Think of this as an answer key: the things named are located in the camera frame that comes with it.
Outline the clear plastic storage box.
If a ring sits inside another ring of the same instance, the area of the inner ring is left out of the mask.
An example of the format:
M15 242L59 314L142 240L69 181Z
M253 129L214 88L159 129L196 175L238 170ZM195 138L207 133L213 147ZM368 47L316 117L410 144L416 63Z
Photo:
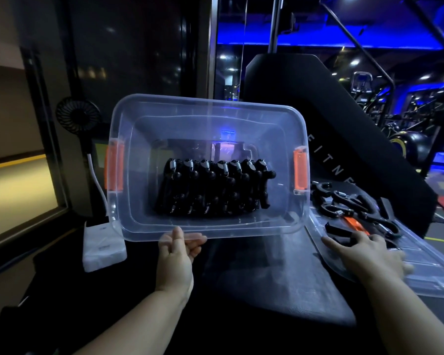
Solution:
M169 158L265 160L277 174L268 181L270 207L226 218L158 214L154 206ZM176 226L208 238L290 234L309 212L307 129L290 106L129 95L112 114L106 170L109 219L129 241L158 240Z

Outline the clear plastic box lid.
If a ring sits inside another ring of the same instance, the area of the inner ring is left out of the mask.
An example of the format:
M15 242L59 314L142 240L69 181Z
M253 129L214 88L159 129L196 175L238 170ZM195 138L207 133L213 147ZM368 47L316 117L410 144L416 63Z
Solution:
M370 235L378 234L382 236L389 250L402 250L405 253L404 261L414 266L414 272L407 275L406 282L416 294L444 298L444 255L396 219L391 202L387 198L380 197L375 199L353 184L342 182L331 183L333 191L337 190L348 195L365 196L373 202L376 209L384 218L392 220L399 227L402 237L399 239L389 239L381 234L372 224L361 220L356 212L352 216L367 229ZM328 198L326 203L341 204L334 202L332 198ZM330 251L321 241L321 237L328 236L324 225L332 220L332 218L319 213L320 205L321 204L314 204L311 201L309 219L306 223L308 234L325 264L336 274L355 282L357 281L356 277L346 269L341 258Z

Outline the person's right hand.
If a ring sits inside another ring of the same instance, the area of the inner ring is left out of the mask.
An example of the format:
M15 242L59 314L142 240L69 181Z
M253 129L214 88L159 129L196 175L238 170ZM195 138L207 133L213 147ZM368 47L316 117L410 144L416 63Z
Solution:
M344 266L363 285L386 281L403 281L414 272L414 266L406 263L402 250L389 250L383 237L356 231L353 237L357 243L350 247L350 256L342 258Z

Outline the black diagonal rail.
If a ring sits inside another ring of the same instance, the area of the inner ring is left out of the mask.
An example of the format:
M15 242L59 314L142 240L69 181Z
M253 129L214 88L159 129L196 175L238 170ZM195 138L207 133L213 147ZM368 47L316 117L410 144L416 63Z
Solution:
M356 48L358 48L365 57L369 60L369 62L374 66L374 68L382 75L383 79L388 83L390 86L390 95L394 94L394 91L396 90L395 82L393 79L389 76L389 74L384 70L382 66L379 65L379 63L374 59L374 57L366 50L359 42L358 40L349 32L349 30L344 26L344 24L340 21L340 19L336 16L336 14L324 3L319 1L320 7L322 7L327 14L335 21L337 26L342 30L343 34L348 37L348 39L355 45Z

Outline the black and orange hand gripper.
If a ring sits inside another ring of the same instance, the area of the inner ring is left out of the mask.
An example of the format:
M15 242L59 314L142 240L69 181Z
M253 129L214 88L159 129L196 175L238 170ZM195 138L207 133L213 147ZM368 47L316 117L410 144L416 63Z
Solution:
M347 247L357 243L357 240L352 235L356 231L361 231L370 236L367 229L356 218L349 216L332 219L324 227L329 237Z

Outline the metal pole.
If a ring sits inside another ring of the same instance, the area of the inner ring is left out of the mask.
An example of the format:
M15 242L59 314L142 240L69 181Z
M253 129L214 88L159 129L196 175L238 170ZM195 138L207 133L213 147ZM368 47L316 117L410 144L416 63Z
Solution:
M284 0L273 0L272 17L270 25L270 35L267 53L276 53L278 47L278 32L281 18L281 11Z

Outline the black exercise ball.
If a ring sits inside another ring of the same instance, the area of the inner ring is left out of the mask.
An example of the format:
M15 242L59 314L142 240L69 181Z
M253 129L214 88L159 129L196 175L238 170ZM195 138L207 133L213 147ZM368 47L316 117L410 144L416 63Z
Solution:
M417 168L424 165L432 145L430 137L417 131L400 131L390 136L389 141Z

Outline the small black fan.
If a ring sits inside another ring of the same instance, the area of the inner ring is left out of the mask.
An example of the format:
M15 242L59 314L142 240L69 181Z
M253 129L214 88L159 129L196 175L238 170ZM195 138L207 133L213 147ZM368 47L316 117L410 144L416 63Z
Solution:
M58 123L68 132L82 136L102 122L100 110L90 101L66 97L55 109Z

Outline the person's left hand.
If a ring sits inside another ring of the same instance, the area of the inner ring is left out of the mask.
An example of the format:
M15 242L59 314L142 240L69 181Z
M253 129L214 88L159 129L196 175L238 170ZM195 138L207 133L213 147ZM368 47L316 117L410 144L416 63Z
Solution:
M194 286L193 262L201 253L207 237L201 233L184 233L185 255L171 255L170 234L164 233L158 242L155 290L170 293L186 302Z

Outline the person's right forearm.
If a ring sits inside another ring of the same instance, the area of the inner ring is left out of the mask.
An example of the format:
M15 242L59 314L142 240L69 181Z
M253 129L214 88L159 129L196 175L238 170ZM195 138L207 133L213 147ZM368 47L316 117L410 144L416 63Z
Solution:
M398 277L362 281L389 355L444 355L444 324Z

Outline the person's left forearm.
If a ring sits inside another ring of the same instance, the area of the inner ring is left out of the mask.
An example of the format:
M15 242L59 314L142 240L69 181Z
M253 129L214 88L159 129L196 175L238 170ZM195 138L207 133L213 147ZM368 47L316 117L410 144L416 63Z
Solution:
M156 290L73 355L164 355L191 291Z

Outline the white power bank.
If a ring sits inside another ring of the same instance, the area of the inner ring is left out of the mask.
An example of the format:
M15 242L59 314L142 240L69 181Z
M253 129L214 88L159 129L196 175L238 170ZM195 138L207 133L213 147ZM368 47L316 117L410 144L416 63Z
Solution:
M86 273L126 259L126 244L118 223L111 223L108 217L90 219L84 223L82 265Z

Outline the row of black hand grippers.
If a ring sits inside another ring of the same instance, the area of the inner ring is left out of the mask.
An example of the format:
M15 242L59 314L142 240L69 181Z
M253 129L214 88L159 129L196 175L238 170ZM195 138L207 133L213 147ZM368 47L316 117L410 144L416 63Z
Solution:
M154 209L194 218L246 215L268 209L268 181L277 176L265 160L166 161Z

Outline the exercise bike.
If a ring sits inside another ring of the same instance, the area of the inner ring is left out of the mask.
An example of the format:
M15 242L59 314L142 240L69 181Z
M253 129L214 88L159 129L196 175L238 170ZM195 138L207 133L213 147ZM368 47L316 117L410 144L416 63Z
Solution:
M373 97L373 75L365 71L355 71L350 77L350 94L361 106Z

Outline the black padded gym bench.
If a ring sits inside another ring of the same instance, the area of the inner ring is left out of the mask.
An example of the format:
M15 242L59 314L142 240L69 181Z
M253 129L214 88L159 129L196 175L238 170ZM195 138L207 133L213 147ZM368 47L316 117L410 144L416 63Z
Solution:
M289 106L305 120L311 172L391 202L424 238L438 195L313 54L263 53L247 65L242 100Z

